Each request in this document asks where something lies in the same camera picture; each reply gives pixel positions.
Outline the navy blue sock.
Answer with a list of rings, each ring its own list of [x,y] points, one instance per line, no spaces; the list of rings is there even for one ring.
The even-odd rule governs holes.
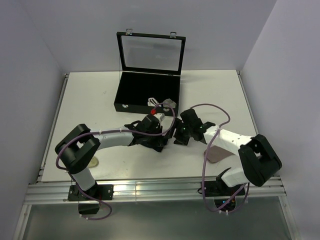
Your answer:
[[[153,149],[158,153],[161,153],[163,148],[167,145],[168,138],[160,136],[148,136],[142,134],[133,134],[133,140],[129,146],[141,145],[149,149]]]

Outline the white sock with dark stripes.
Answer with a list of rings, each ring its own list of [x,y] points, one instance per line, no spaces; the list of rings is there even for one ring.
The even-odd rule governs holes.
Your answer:
[[[147,106],[148,107],[161,107],[162,105],[154,97],[150,97],[147,100]]]

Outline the grey sock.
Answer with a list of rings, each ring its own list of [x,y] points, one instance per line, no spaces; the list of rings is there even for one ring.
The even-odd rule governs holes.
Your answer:
[[[163,101],[162,106],[164,108],[176,108],[177,104],[175,101],[171,100],[170,98],[167,98]]]

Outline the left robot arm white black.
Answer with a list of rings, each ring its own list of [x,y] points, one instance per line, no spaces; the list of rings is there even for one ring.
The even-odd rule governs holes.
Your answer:
[[[143,120],[126,124],[119,129],[98,132],[96,135],[84,123],[77,125],[55,147],[58,158],[79,185],[79,194],[86,200],[103,195],[88,165],[98,150],[142,145],[161,152],[168,139],[161,135],[163,113],[148,114]]]

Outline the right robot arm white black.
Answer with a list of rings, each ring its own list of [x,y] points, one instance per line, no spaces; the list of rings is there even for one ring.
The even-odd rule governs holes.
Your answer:
[[[176,118],[170,132],[174,144],[188,145],[189,139],[207,146],[219,147],[240,159],[240,166],[228,166],[213,181],[213,196],[227,196],[244,184],[263,186],[282,168],[282,162],[264,135],[240,135],[220,128],[212,122],[202,122],[194,109]]]

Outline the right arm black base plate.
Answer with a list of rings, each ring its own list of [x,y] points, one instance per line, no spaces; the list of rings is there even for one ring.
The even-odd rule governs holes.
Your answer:
[[[228,187],[223,181],[205,180],[203,190],[206,200],[215,198],[218,200],[226,201],[241,187],[241,184],[233,187]]]

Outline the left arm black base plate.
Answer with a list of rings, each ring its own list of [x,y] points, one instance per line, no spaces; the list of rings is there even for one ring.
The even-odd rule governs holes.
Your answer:
[[[84,193],[98,200],[109,201],[113,199],[114,186],[112,184],[95,185],[87,191],[84,191]],[[76,185],[71,185],[67,200],[70,202],[89,201],[90,198],[81,193]]]

